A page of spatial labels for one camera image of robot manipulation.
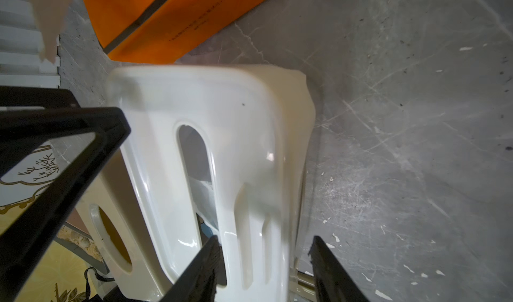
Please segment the white tissue box lid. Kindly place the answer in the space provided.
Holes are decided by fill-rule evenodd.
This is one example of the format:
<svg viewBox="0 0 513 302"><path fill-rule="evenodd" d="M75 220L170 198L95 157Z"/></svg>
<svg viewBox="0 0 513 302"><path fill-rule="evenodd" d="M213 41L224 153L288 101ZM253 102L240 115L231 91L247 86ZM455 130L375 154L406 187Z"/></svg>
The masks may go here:
<svg viewBox="0 0 513 302"><path fill-rule="evenodd" d="M286 301L315 107L304 73L275 65L115 69L107 101L131 128L121 147L171 282L202 243L180 145L195 129L210 164L227 284L217 301Z"/></svg>

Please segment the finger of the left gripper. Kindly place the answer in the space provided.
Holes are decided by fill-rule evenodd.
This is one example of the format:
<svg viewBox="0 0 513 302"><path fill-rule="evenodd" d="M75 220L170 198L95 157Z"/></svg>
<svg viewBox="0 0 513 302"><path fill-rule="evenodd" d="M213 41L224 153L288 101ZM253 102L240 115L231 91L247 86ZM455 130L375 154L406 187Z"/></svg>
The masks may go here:
<svg viewBox="0 0 513 302"><path fill-rule="evenodd" d="M1 234L1 300L14 301L86 189L131 133L120 108L81 108L69 90L1 87L1 174L44 142L94 139Z"/></svg>

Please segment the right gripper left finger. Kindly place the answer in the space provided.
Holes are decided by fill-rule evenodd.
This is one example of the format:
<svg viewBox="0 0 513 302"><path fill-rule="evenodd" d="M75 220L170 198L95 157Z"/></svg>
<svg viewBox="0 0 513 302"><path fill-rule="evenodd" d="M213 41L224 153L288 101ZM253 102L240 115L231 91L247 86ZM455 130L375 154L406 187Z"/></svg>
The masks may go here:
<svg viewBox="0 0 513 302"><path fill-rule="evenodd" d="M219 240L212 236L160 301L213 302L220 262Z"/></svg>

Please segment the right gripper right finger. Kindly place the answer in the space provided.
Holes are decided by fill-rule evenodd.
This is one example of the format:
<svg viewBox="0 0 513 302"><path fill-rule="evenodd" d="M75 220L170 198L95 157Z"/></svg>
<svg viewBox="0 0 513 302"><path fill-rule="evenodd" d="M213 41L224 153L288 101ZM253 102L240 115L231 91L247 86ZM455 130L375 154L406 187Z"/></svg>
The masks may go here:
<svg viewBox="0 0 513 302"><path fill-rule="evenodd" d="M317 301L369 302L320 236L313 237L309 256Z"/></svg>

